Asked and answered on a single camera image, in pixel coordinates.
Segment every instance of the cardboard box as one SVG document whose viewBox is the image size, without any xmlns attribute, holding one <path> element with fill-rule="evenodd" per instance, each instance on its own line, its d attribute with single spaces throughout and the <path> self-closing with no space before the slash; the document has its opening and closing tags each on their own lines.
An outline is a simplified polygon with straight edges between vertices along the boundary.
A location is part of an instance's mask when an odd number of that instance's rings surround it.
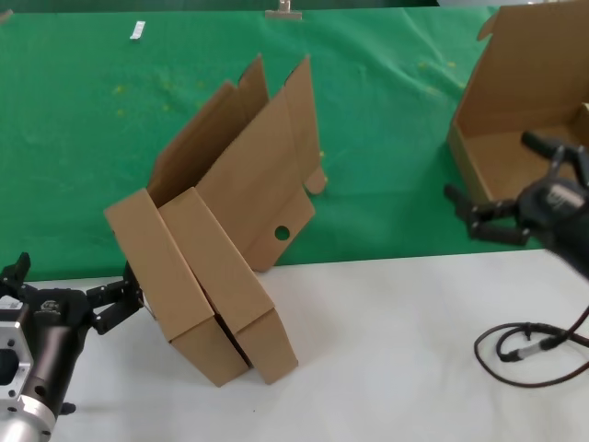
<svg viewBox="0 0 589 442">
<path fill-rule="evenodd" d="M 163 333 L 215 385 L 298 364 L 251 268 L 274 265 L 315 213 L 319 159 L 308 59 L 269 99 L 258 57 L 162 152 L 147 189 L 105 212 Z"/>
<path fill-rule="evenodd" d="M 162 152 L 147 190 L 160 207 L 196 186 L 249 266 L 264 272 L 315 214 L 305 188 L 320 193 L 325 183 L 309 59 L 270 101 L 258 57 Z M 278 227 L 287 239 L 277 240 Z"/>
<path fill-rule="evenodd" d="M 147 192 L 105 214 L 166 339 L 217 387 L 248 371 Z"/>
<path fill-rule="evenodd" d="M 475 201 L 514 198 L 547 173 L 523 131 L 589 144 L 588 17 L 586 1 L 502 6 L 482 27 L 489 42 L 448 135 Z"/>
</svg>

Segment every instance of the green tablecloth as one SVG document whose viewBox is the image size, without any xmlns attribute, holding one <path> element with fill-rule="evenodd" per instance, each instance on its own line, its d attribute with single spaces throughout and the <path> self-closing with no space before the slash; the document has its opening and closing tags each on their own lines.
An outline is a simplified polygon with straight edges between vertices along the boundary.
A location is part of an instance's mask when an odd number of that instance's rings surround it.
<svg viewBox="0 0 589 442">
<path fill-rule="evenodd" d="M 499 250 L 469 241 L 442 196 L 460 182 L 445 135 L 491 12 L 14 15 L 0 26 L 0 265 L 26 250 L 32 279 L 120 274 L 102 210 L 146 184 L 158 151 L 259 52 L 271 93 L 311 54 L 329 177 L 281 264 Z"/>
</svg>

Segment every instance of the cardboard lid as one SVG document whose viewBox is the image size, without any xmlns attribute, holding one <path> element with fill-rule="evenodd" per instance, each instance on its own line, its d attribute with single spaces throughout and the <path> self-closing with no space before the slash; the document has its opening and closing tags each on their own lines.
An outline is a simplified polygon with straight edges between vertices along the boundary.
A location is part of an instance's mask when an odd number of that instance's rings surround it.
<svg viewBox="0 0 589 442">
<path fill-rule="evenodd" d="M 459 118 L 574 112 L 589 99 L 588 18 L 586 1 L 502 6 L 479 34 L 491 39 Z"/>
</svg>

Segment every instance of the cardboard flap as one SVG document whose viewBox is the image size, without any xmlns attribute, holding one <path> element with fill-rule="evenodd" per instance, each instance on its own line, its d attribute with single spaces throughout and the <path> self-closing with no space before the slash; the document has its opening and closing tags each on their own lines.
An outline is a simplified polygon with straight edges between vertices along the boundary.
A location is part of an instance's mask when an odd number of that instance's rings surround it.
<svg viewBox="0 0 589 442">
<path fill-rule="evenodd" d="M 270 101 L 261 55 L 251 62 L 239 78 L 239 95 L 248 122 L 251 122 Z"/>
<path fill-rule="evenodd" d="M 243 254 L 251 270 L 269 271 L 314 214 L 315 208 L 301 186 Z M 277 227 L 286 228 L 288 238 L 276 238 Z"/>
<path fill-rule="evenodd" d="M 247 124 L 237 88 L 225 82 L 156 161 L 147 186 L 156 206 L 194 186 Z"/>
<path fill-rule="evenodd" d="M 589 2 L 503 6 L 480 32 L 492 33 L 460 108 L 471 116 L 574 112 L 589 93 Z"/>
<path fill-rule="evenodd" d="M 235 87 L 226 81 L 159 155 L 147 190 L 158 207 L 196 185 L 268 103 L 261 56 Z"/>
<path fill-rule="evenodd" d="M 283 89 L 196 186 L 241 254 L 301 186 Z"/>
<path fill-rule="evenodd" d="M 213 316 L 145 189 L 109 207 L 105 216 L 168 341 Z"/>
<path fill-rule="evenodd" d="M 288 104 L 296 159 L 301 172 L 301 182 L 305 182 L 321 167 L 317 115 L 309 57 L 306 57 L 288 76 L 283 90 Z"/>
<path fill-rule="evenodd" d="M 487 37 L 489 37 L 493 33 L 493 27 L 495 26 L 495 20 L 497 20 L 497 16 L 499 15 L 500 12 L 501 11 L 496 12 L 487 21 L 485 21 L 485 24 L 482 25 L 482 28 L 480 28 L 479 35 L 477 36 L 478 41 L 485 40 Z"/>
</svg>

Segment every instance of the white tape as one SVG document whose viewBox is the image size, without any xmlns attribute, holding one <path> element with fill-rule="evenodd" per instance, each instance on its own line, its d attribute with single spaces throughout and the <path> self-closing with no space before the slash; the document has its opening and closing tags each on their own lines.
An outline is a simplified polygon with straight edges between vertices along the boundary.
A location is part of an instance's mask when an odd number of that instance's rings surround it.
<svg viewBox="0 0 589 442">
<path fill-rule="evenodd" d="M 141 39 L 141 34 L 144 33 L 145 22 L 138 21 L 135 24 L 135 29 L 133 30 L 133 34 L 131 34 L 131 40 L 139 40 Z"/>
</svg>

